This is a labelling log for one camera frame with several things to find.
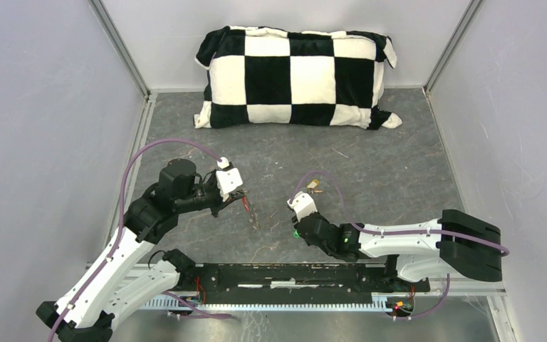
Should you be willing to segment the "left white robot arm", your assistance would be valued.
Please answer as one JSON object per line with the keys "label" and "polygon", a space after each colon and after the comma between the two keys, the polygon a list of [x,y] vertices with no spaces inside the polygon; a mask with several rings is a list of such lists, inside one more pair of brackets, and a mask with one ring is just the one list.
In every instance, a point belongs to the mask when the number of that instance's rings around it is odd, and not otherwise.
{"label": "left white robot arm", "polygon": [[240,172],[227,159],[205,176],[186,159],[170,160],[159,179],[133,201],[98,260],[64,296],[44,301],[37,316],[60,341],[109,341],[120,324],[149,300],[175,287],[189,289],[195,263],[178,249],[126,286],[130,270],[178,224],[181,214],[210,210],[213,217],[244,197]]}

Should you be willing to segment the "red key tag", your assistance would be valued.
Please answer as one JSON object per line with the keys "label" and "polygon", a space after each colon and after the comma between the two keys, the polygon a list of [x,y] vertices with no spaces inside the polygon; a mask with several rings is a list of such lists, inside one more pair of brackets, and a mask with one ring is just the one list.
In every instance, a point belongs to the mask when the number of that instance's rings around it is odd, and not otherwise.
{"label": "red key tag", "polygon": [[242,203],[243,203],[243,206],[244,206],[244,209],[247,211],[247,212],[250,212],[251,209],[250,209],[250,206],[249,206],[249,201],[246,197],[243,197],[242,198]]}

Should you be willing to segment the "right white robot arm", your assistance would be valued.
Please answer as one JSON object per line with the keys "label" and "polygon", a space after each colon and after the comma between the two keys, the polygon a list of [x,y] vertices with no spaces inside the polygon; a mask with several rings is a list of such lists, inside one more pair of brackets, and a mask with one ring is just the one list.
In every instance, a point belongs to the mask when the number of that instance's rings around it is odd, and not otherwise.
{"label": "right white robot arm", "polygon": [[295,214],[292,222],[307,245],[335,259],[385,257],[388,267],[382,279],[393,291],[448,274],[498,282],[503,279],[501,259],[509,253],[498,227],[456,209],[445,209],[430,221],[397,226],[334,225],[318,212]]}

